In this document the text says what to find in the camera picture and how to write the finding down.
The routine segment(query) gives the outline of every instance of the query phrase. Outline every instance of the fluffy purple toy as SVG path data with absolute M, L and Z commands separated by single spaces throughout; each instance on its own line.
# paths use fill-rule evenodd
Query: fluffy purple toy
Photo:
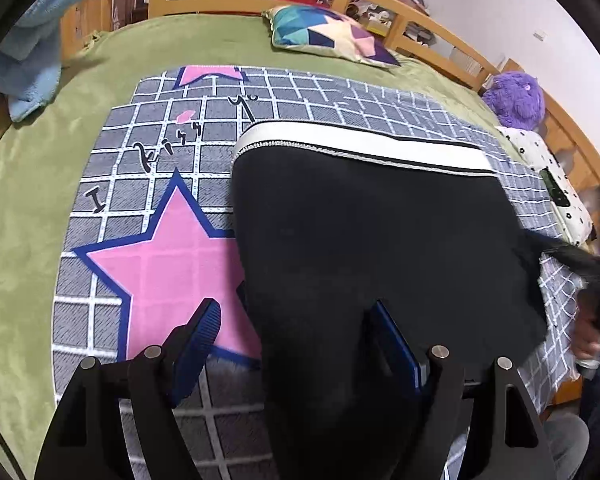
M 482 99 L 502 126 L 533 130 L 544 119 L 544 96 L 538 81 L 524 72 L 503 72 Z

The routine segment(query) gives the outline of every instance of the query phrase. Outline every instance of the pillow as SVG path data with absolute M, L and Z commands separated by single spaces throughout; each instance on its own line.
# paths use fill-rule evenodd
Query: pillow
M 579 246 L 591 233 L 593 222 L 587 208 L 539 134 L 518 128 L 498 129 L 532 171 L 539 173 L 552 200 L 552 208 L 568 242 Z
M 271 21 L 275 47 L 374 66 L 400 66 L 373 34 L 333 10 L 287 5 L 269 9 L 263 15 Z

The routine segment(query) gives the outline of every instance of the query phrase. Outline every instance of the white wall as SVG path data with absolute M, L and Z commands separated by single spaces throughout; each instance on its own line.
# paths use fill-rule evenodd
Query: white wall
M 434 20 L 493 64 L 510 57 L 536 76 L 600 153 L 600 55 L 557 1 L 425 1 Z

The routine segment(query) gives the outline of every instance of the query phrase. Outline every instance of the green blanket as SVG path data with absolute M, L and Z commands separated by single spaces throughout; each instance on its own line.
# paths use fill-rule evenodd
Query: green blanket
M 500 136 L 474 92 L 400 57 L 382 70 L 273 50 L 261 18 L 184 15 L 104 34 L 62 72 L 61 90 L 36 118 L 0 138 L 0 430 L 28 478 L 54 411 L 51 311 L 59 255 L 78 181 L 109 109 L 142 76 L 184 64 L 291 68 L 432 96 Z

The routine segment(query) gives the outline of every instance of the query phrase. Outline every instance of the human hand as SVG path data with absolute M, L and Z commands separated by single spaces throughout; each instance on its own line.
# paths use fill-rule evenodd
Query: human hand
M 595 359 L 600 354 L 600 331 L 593 326 L 598 295 L 584 288 L 578 292 L 576 304 L 578 311 L 571 333 L 571 351 L 577 359 Z

